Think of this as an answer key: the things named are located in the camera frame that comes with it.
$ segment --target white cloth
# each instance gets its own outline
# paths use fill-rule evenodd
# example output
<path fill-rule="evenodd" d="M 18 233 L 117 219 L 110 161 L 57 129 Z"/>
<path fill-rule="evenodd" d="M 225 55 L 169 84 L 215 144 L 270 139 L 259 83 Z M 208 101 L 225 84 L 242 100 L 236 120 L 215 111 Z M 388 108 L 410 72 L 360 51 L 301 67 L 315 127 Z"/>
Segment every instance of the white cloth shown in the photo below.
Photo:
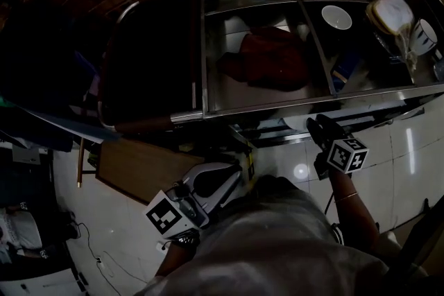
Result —
<path fill-rule="evenodd" d="M 138 295 L 364 295 L 388 270 L 335 242 L 303 191 L 249 202 L 204 231 L 196 256 Z"/>
<path fill-rule="evenodd" d="M 0 228 L 3 231 L 3 244 L 11 243 L 17 249 L 42 248 L 39 229 L 29 212 L 17 211 L 7 214 L 5 209 L 0 209 Z"/>

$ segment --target cup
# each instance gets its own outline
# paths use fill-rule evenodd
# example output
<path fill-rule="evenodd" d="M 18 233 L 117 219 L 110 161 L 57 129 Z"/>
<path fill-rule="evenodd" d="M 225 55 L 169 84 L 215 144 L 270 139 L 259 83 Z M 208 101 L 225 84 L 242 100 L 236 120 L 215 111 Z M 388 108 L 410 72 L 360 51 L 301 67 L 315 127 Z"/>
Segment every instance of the cup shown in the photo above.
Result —
<path fill-rule="evenodd" d="M 416 55 L 423 55 L 435 47 L 437 42 L 434 29 L 427 21 L 419 19 L 410 35 L 410 49 Z"/>

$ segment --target tile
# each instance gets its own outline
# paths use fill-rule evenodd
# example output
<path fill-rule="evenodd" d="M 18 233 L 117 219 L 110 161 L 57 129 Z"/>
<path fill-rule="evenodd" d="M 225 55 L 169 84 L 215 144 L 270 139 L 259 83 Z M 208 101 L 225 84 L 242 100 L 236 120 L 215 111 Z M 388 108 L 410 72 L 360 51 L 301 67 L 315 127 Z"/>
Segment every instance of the tile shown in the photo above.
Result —
<path fill-rule="evenodd" d="M 163 261 L 164 255 L 156 250 L 156 245 L 158 242 L 164 243 L 165 240 L 142 214 L 145 208 L 145 205 L 128 199 L 130 233 L 126 239 L 124 250 L 129 255 L 150 261 L 157 269 Z"/>
<path fill-rule="evenodd" d="M 444 194 L 444 139 L 394 160 L 395 199 L 393 224 L 417 216 L 424 199 L 430 206 Z"/>
<path fill-rule="evenodd" d="M 78 244 L 78 241 L 73 240 L 67 241 L 67 245 L 77 270 L 83 273 L 88 281 L 87 290 L 92 295 L 115 294 L 115 291 L 100 274 L 96 260 L 92 257 L 87 247 L 83 247 Z M 107 252 L 131 275 L 145 280 L 138 258 L 115 251 Z M 102 258 L 101 272 L 122 295 L 134 295 L 146 285 L 144 282 L 129 276 L 105 253 L 96 253 L 95 251 L 94 253 Z"/>
<path fill-rule="evenodd" d="M 385 162 L 353 173 L 353 184 L 380 232 L 392 228 L 393 162 Z"/>
<path fill-rule="evenodd" d="M 305 191 L 306 193 L 309 193 L 309 192 L 310 192 L 310 185 L 309 185 L 309 182 L 299 182 L 299 183 L 296 183 L 295 186 L 296 186 L 298 189 Z"/>
<path fill-rule="evenodd" d="M 254 163 L 258 177 L 268 174 L 282 176 L 294 184 L 308 180 L 304 143 L 257 149 Z"/>
<path fill-rule="evenodd" d="M 393 210 L 392 161 L 354 173 L 353 183 L 375 222 L 379 223 L 381 231 L 390 229 Z M 324 211 L 333 192 L 330 181 L 328 179 L 310 180 L 309 189 L 322 211 Z M 327 218 L 331 223 L 339 222 L 334 201 L 328 209 Z"/>
<path fill-rule="evenodd" d="M 148 271 L 156 271 L 164 258 L 155 249 L 162 239 L 143 217 L 144 205 L 92 176 L 86 176 L 81 189 L 78 189 L 77 159 L 78 151 L 54 154 L 54 184 L 58 202 L 75 213 L 78 223 L 87 225 L 90 246 L 95 256 L 103 258 L 106 267 L 102 271 L 114 287 L 122 295 L 133 295 L 144 287 L 144 283 L 128 276 L 105 255 L 105 251 L 130 274 L 140 279 L 150 279 L 152 275 Z M 88 249 L 86 229 L 80 226 L 80 231 L 81 237 L 67 244 L 76 267 L 90 283 L 89 291 L 93 295 L 115 293 L 96 267 L 96 261 Z"/>
<path fill-rule="evenodd" d="M 313 141 L 306 141 L 305 149 L 307 151 L 308 179 L 319 180 L 316 169 L 314 168 L 314 161 L 316 160 L 316 156 L 321 153 L 321 149 Z"/>
<path fill-rule="evenodd" d="M 363 168 L 391 161 L 392 150 L 388 125 L 354 133 L 369 149 Z"/>
<path fill-rule="evenodd" d="M 321 211 L 325 211 L 328 200 L 333 193 L 332 185 L 329 179 L 324 180 L 310 180 L 309 181 L 310 193 L 318 203 Z M 338 212 L 333 201 L 327 211 L 327 219 L 330 223 L 339 223 Z"/>
<path fill-rule="evenodd" d="M 393 157 L 398 158 L 444 137 L 444 113 L 432 110 L 390 125 Z"/>
<path fill-rule="evenodd" d="M 134 295 L 145 287 L 146 281 L 141 281 L 145 280 L 145 277 L 138 258 L 120 252 L 109 252 L 109 255 L 115 262 L 108 255 L 103 254 L 101 256 L 105 264 L 103 273 L 114 275 L 108 278 L 108 280 L 122 295 Z"/>

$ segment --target white object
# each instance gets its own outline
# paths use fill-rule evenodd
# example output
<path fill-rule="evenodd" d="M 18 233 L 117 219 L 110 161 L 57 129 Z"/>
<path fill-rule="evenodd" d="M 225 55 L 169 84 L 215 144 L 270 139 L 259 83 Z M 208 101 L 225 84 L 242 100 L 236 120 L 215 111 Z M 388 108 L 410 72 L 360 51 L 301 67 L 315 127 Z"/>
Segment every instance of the white object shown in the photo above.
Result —
<path fill-rule="evenodd" d="M 41 249 L 42 240 L 33 215 L 26 211 L 7 214 L 0 210 L 0 228 L 3 231 L 2 243 L 11 243 L 17 248 Z"/>
<path fill-rule="evenodd" d="M 157 244 L 155 245 L 155 249 L 158 250 L 158 252 L 160 252 L 163 255 L 167 255 L 168 253 L 168 249 L 169 249 L 169 245 L 170 243 L 168 243 L 167 241 L 165 242 L 157 242 Z"/>
<path fill-rule="evenodd" d="M 35 277 L 33 279 L 1 281 L 1 295 L 5 296 L 80 296 L 84 295 L 78 287 L 71 269 Z"/>
<path fill-rule="evenodd" d="M 441 54 L 441 52 L 439 50 L 435 51 L 435 56 L 436 56 L 436 58 L 438 58 L 438 60 L 440 60 L 443 57 L 443 55 Z"/>
<path fill-rule="evenodd" d="M 306 24 L 299 24 L 296 26 L 296 31 L 298 32 L 300 39 L 303 42 L 306 42 L 307 36 L 310 34 L 310 28 Z"/>
<path fill-rule="evenodd" d="M 404 0 L 376 0 L 373 6 L 375 16 L 393 35 L 413 21 L 413 13 Z"/>
<path fill-rule="evenodd" d="M 369 149 L 357 138 L 337 139 L 333 141 L 327 163 L 345 174 L 360 171 L 368 151 Z"/>
<path fill-rule="evenodd" d="M 419 19 L 410 35 L 410 49 L 423 55 L 435 47 L 438 38 L 434 29 L 424 19 Z"/>
<path fill-rule="evenodd" d="M 325 22 L 334 28 L 339 30 L 348 30 L 350 27 L 352 27 L 352 18 L 348 12 L 338 6 L 324 6 L 321 13 Z"/>
<path fill-rule="evenodd" d="M 200 228 L 179 210 L 179 204 L 171 201 L 163 191 L 159 191 L 151 200 L 143 214 L 163 239 L 177 235 L 185 237 L 191 232 L 200 231 Z"/>

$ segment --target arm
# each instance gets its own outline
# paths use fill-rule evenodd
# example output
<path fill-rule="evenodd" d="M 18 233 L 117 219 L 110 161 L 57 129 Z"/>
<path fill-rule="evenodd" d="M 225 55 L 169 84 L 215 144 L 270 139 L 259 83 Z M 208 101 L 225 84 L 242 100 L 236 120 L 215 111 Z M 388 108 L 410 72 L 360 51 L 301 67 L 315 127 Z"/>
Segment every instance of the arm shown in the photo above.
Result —
<path fill-rule="evenodd" d="M 15 205 L 15 206 L 8 206 L 6 207 L 6 213 L 13 215 L 16 211 L 20 211 L 22 208 L 20 207 L 19 204 Z"/>
<path fill-rule="evenodd" d="M 379 237 L 375 221 L 359 195 L 350 196 L 356 188 L 348 175 L 332 168 L 330 182 L 345 245 L 368 252 Z"/>
<path fill-rule="evenodd" d="M 22 249 L 23 253 L 20 250 L 17 252 L 17 255 L 25 256 L 26 258 L 34 258 L 41 259 L 42 256 L 36 250 Z"/>
<path fill-rule="evenodd" d="M 159 270 L 155 276 L 165 277 L 171 274 L 174 270 L 192 260 L 196 253 L 195 247 L 180 247 L 177 244 L 171 243 L 168 252 L 160 264 Z"/>

